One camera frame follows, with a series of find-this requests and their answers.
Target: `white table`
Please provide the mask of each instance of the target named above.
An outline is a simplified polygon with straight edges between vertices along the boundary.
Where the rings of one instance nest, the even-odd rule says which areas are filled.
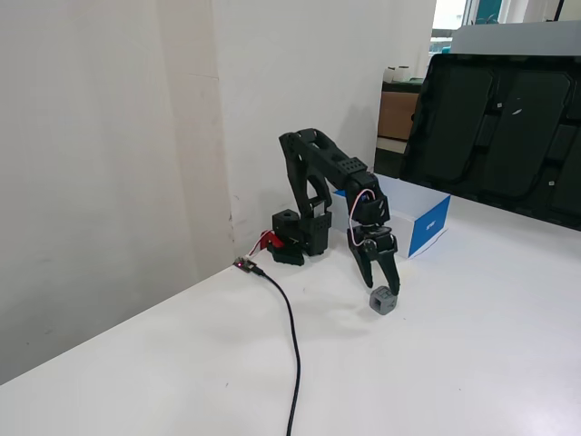
[[[294,435],[581,434],[581,233],[461,200],[448,223],[385,317],[340,233],[257,256],[295,313]],[[282,435],[294,372],[281,297],[230,268],[0,387],[0,435]]]

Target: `small cube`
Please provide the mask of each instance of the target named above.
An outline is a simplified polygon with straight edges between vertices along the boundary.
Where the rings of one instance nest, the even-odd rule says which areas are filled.
[[[369,306],[380,315],[387,315],[393,311],[397,302],[398,296],[391,293],[387,286],[380,286],[369,297]]]

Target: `robotic arm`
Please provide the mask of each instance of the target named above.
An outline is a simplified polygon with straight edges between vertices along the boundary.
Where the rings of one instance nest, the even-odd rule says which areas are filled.
[[[373,286],[371,261],[378,261],[388,280],[387,293],[397,299],[399,275],[394,255],[398,244],[391,229],[383,226],[389,220],[389,204],[377,177],[367,171],[362,161],[349,158],[318,130],[284,134],[280,141],[299,213],[286,210],[272,216],[272,230],[282,242],[279,247],[268,245],[274,260],[302,265],[302,252],[312,256],[327,249],[331,224],[328,180],[345,191],[351,218],[360,224],[350,227],[347,233],[363,280],[369,288]],[[309,183],[316,192],[313,198],[307,192]]]

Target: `blue and white box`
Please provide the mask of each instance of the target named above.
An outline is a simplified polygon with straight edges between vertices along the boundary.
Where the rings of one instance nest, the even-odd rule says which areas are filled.
[[[398,238],[398,255],[409,258],[429,246],[446,229],[450,195],[423,186],[376,174],[381,191],[388,196],[391,219],[385,224]],[[349,228],[345,193],[332,194],[332,227],[342,232]]]

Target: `black open case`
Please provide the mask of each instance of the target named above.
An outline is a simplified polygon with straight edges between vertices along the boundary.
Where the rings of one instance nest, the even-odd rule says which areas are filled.
[[[581,58],[432,58],[400,177],[581,230]]]

